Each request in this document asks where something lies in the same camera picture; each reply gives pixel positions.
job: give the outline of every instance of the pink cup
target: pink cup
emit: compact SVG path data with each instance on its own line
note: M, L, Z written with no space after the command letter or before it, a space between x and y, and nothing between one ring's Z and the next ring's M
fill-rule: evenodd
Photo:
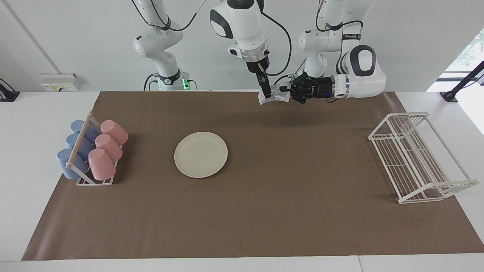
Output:
M96 138L96 147L104 149L113 162L121 159L122 149L116 140L108 134L101 134Z
M111 157L101 148L89 152L89 166L92 175L98 181L108 180L116 174L116 167Z
M106 120L101 124L101 131L109 134L119 145L123 145L128 140L128 133L113 120Z

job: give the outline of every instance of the round plate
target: round plate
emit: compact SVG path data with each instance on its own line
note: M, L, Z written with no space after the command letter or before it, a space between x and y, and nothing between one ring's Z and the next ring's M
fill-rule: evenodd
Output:
M210 132L185 137L175 149L175 164L190 178L202 179L217 173L228 157L224 140Z

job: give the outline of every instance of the blue cup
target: blue cup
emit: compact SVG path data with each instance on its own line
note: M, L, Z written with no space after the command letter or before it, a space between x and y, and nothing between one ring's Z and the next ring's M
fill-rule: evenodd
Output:
M74 149L77 138L79 138L79 133L69 135L65 140L65 144L67 145L67 147L70 149ZM94 146L85 137L82 137L81 144L79 145L79 149L77 150L77 154L79 154L82 159L87 161L89 158L89 152L93 150Z
M71 124L71 131L72 133L79 133L81 131L82 126L84 125L83 120L76 120ZM97 131L93 126L88 125L86 129L86 133L84 134L84 138L86 138L91 144L96 142L96 138L100 135L99 131Z
M69 161L71 153L72 149L69 148L60 151L59 153L57 153L57 162L59 163L59 166L67 179L77 180L78 178L80 178L80 176L72 169L67 170L65 168L65 164ZM84 174L86 174L89 170L88 164L81 158L81 156L79 156L79 154L76 154L76 158L74 159L74 165L79 168L79 170L81 170L81 172L83 172Z

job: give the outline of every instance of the table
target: table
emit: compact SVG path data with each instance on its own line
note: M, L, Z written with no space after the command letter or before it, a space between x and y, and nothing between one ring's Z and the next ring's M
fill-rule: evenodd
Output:
M57 183L60 170L54 160L45 160L54 157L65 138L63 128L72 120L85 116L95 102L98 93L23 93L19 99L9 105L0 105L0 136L2 139L10 138L9 145L2 146L0 158L0 259L2 261L18 261L22 257L27 243L35 226L42 215L44 207ZM447 104L435 93L399 93L398 97L407 111L430 112L430 119L440 134L447 141L458 160L464 165L469 174L478 180L484 181L484 169L480 162L484 161L484 136L472 124L458 104ZM35 129L41 130L42 144L32 138ZM26 158L33 162L26 171L19 171L18 166L27 164ZM35 184L22 184L16 181L25 178L37 177ZM469 220L476 229L481 240L484 238L484 218L480 213L484 208L484 187L475 186L470 190L461 192L457 198L466 212ZM196 267L203 271L203 264L207 268L229 266L254 267L255 270L266 269L270 271L289 268L286 262L292 263L305 271L325 270L334 271L382 271L394 268L393 263L402 263L400 267L408 268L408 259L416 260L417 270L433 270L435 264L448 263L443 271L462 269L470 261L472 267L481 271L484 267L484 254L452 255L452 256L390 256L390 257L317 257L308 258L244 258L244 259L194 259L194 260L90 260L90 261L60 261L60 262L24 262L0 263L0 269L5 270L62 270L65 265L78 267L103 266L129 271L130 265L137 266L140 262L147 270L177 263L179 271L189 267Z

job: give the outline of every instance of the white table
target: white table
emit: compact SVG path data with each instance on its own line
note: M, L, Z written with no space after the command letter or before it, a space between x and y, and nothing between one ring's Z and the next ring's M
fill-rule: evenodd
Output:
M0 271L484 271L484 254L19 262L61 174L54 158L64 148L69 125L84 119L98 95L27 92L0 104L0 139L6 143L0 149ZM484 183L484 136L460 106L436 93L398 97L407 111L430 112L459 162ZM483 240L484 186L457 199Z

